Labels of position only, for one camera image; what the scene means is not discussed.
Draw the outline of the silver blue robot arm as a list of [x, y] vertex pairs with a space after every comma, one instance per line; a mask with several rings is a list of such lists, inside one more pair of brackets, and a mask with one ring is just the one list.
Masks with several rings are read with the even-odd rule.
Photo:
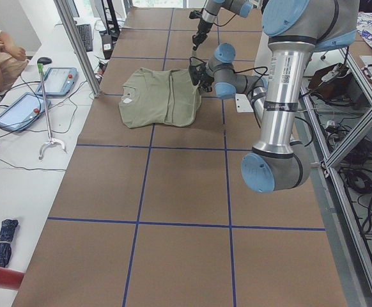
[[250, 1], [243, 0], [208, 0], [202, 9], [191, 11], [189, 13], [189, 19], [199, 20], [198, 30], [192, 36], [193, 51], [196, 51], [206, 40], [222, 8], [235, 15], [246, 18], [254, 9], [254, 5]]
[[358, 1], [207, 1], [195, 45], [207, 36], [221, 9], [246, 17], [262, 11], [261, 26], [271, 52], [268, 77], [238, 75], [235, 49], [220, 44], [195, 83], [213, 86], [221, 99], [244, 94], [261, 126], [259, 140], [241, 164], [246, 185], [271, 193], [302, 185], [310, 173], [305, 146], [292, 138], [304, 71], [316, 52], [348, 47], [357, 31]]

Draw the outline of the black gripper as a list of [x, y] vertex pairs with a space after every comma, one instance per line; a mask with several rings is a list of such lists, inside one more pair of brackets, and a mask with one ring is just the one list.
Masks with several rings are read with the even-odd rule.
[[210, 32], [210, 23], [204, 19], [200, 19], [198, 24], [198, 31], [192, 36], [193, 49], [198, 49], [198, 47], [203, 43], [203, 35], [207, 35]]
[[213, 78], [200, 80], [199, 91], [201, 93], [211, 93], [213, 91], [212, 84], [213, 84]]

